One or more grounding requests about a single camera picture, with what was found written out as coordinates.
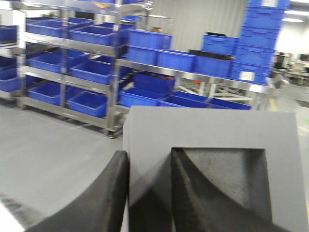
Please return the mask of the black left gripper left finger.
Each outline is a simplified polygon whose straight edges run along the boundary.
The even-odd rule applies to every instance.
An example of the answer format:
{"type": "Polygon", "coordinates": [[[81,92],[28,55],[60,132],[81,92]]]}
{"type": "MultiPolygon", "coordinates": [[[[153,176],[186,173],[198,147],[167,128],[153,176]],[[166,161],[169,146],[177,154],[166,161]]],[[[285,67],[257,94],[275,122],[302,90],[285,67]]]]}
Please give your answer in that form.
{"type": "Polygon", "coordinates": [[[116,151],[105,169],[67,206],[30,232],[119,232],[129,184],[127,152],[116,151]]]}

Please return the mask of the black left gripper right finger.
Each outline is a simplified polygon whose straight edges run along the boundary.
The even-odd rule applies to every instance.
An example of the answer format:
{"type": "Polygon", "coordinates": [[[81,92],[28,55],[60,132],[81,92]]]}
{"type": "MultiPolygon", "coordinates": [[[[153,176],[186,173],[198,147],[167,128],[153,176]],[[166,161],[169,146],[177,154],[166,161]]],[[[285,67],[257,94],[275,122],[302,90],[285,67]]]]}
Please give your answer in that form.
{"type": "Polygon", "coordinates": [[[178,232],[283,232],[220,191],[182,148],[171,153],[171,206],[178,232]]]}

